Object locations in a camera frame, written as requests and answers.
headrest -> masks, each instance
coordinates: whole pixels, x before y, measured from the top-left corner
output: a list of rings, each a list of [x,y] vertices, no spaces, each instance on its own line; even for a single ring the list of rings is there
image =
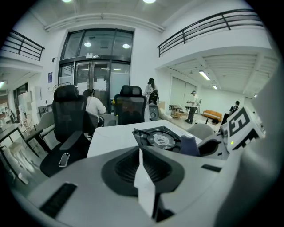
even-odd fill
[[[72,101],[78,98],[75,85],[65,85],[55,90],[53,98],[56,102]]]
[[[137,86],[130,86],[130,85],[123,85],[120,91],[121,96],[128,96],[128,97],[140,97],[142,96],[142,90],[140,87]]]

ceiling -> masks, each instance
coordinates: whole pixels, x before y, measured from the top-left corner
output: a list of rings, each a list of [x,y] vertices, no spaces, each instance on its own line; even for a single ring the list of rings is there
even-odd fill
[[[161,25],[173,13],[191,0],[157,0],[147,4],[143,0],[39,0],[32,6],[31,12],[44,25],[60,20],[94,13],[116,13],[134,16]]]
[[[35,72],[31,72],[23,69],[0,67],[0,81],[4,81],[5,84],[0,88],[0,90],[9,89],[9,87],[20,80],[23,77],[31,77]]]
[[[203,87],[240,93],[253,97],[273,75],[278,60],[264,52],[245,52],[197,56],[191,60],[168,66],[200,83]],[[210,78],[199,74],[202,70]]]

poster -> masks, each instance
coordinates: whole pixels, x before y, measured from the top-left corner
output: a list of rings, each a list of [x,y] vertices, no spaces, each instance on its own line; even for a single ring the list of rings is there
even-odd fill
[[[52,83],[52,73],[48,74],[48,83]]]

black metal railing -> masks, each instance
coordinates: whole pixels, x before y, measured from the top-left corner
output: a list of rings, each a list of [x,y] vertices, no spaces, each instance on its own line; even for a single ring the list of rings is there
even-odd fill
[[[159,46],[159,57],[177,45],[187,43],[189,39],[220,29],[238,26],[260,26],[263,24],[259,16],[252,9],[236,9],[214,14],[203,18],[172,35]]]
[[[28,37],[12,30],[6,38],[1,50],[40,61],[44,47],[32,41]]]

entrance door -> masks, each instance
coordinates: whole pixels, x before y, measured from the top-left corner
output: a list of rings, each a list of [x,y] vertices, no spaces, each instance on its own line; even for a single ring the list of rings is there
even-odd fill
[[[110,63],[109,62],[81,62],[77,63],[75,71],[75,85],[80,94],[86,89],[94,89],[94,96],[98,98],[110,113]]]

